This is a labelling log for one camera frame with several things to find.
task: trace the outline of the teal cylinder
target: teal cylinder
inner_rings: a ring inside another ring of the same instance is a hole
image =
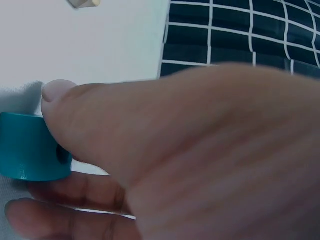
[[[72,155],[51,135],[42,116],[0,114],[0,174],[46,182],[71,174]]]

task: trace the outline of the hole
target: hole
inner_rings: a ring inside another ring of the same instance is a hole
[[[62,146],[58,145],[55,150],[56,157],[61,164],[67,164],[69,162],[70,153]]]

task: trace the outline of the white table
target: white table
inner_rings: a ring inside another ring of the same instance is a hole
[[[40,113],[41,85],[55,79],[77,84],[119,83],[157,77],[169,0],[102,0],[74,10],[64,0],[7,0],[0,7],[0,112]],[[103,174],[74,164],[75,171]],[[4,204],[28,196],[1,184]]]

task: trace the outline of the small beige object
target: small beige object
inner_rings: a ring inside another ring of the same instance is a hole
[[[98,7],[101,0],[68,0],[75,9]]]

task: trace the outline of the dark blue tiled surface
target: dark blue tiled surface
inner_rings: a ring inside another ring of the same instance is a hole
[[[289,72],[294,60],[294,72],[312,78],[320,78],[320,69],[313,50],[313,18],[305,0],[284,0],[290,23],[287,25],[287,43],[285,41],[286,15],[282,2],[275,0],[252,0],[254,11],[250,31],[249,0],[213,0],[212,26],[210,25],[210,0],[177,0],[172,1],[169,14],[167,42],[163,48],[161,76],[167,76],[197,65],[206,65],[209,46],[211,45],[211,64],[224,62],[255,63],[257,66],[269,66]],[[317,35],[315,48],[320,50],[320,7],[309,3],[314,15]]]

